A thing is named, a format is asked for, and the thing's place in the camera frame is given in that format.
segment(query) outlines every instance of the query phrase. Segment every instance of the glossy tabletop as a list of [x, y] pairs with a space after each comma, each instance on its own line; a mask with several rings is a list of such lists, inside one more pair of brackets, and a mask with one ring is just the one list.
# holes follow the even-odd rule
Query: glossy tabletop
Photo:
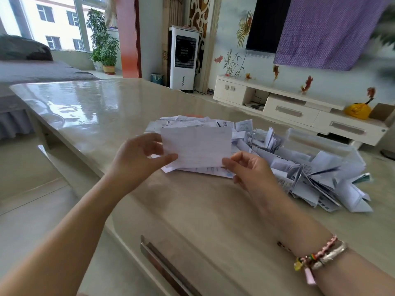
[[[106, 172], [125, 139], [142, 134], [150, 121], [163, 116], [194, 114], [231, 121], [252, 118], [256, 128], [267, 130], [269, 125], [237, 108], [142, 79], [18, 84], [12, 90], [101, 173]], [[285, 129], [275, 126], [279, 134]], [[359, 187], [370, 194], [374, 213], [341, 210], [330, 214], [295, 201], [340, 239], [395, 276], [394, 167], [362, 155], [375, 182]], [[232, 180], [159, 170], [127, 197], [141, 198], [148, 210], [250, 295], [320, 294], [293, 270], [294, 258], [276, 245], [273, 229], [261, 221], [248, 196]]]

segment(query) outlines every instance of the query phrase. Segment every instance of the purple cloth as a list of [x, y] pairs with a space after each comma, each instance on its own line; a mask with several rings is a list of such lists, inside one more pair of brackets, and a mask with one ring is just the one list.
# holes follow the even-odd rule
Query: purple cloth
[[349, 71], [391, 0], [292, 0], [275, 64]]

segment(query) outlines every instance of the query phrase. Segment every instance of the air cooler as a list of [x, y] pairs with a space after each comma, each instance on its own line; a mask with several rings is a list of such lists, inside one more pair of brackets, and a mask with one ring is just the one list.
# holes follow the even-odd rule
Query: air cooler
[[170, 58], [167, 59], [167, 85], [171, 89], [193, 91], [199, 32], [191, 28], [169, 28]]

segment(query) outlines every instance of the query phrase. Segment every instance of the pile of papers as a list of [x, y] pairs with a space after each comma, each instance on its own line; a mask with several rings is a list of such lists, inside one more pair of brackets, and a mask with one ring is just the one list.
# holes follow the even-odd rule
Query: pile of papers
[[222, 168], [222, 158], [246, 151], [269, 163], [286, 193], [314, 208], [333, 212], [344, 206], [350, 212], [373, 211], [367, 203], [368, 194], [355, 186], [371, 180], [369, 173], [363, 173], [365, 163], [359, 155], [350, 160], [322, 150], [312, 155], [287, 149], [286, 138], [272, 128], [254, 129], [252, 119], [234, 123], [209, 117], [162, 117], [148, 124], [145, 133], [152, 132], [161, 134], [165, 154], [179, 156], [162, 168], [165, 173], [177, 169], [233, 178], [232, 172]]

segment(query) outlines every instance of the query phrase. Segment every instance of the white flower pot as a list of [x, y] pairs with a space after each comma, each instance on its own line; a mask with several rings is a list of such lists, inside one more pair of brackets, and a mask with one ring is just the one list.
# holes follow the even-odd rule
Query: white flower pot
[[103, 65], [101, 64], [101, 62], [98, 62], [98, 61], [92, 61], [92, 62], [93, 62], [93, 65], [95, 66], [96, 71], [103, 72]]

